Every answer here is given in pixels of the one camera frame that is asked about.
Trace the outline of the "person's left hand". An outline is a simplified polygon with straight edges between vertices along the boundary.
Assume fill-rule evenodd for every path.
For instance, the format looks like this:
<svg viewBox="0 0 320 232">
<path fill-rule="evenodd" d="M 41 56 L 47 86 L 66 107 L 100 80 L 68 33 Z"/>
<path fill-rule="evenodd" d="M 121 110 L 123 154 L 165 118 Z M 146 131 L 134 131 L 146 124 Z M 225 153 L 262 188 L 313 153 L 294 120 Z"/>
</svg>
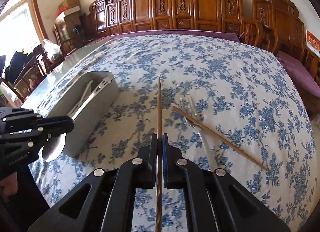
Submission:
<svg viewBox="0 0 320 232">
<path fill-rule="evenodd" d="M 0 181 L 0 186 L 5 196 L 12 196 L 17 193 L 17 173 L 13 173 L 10 176 Z"/>
</svg>

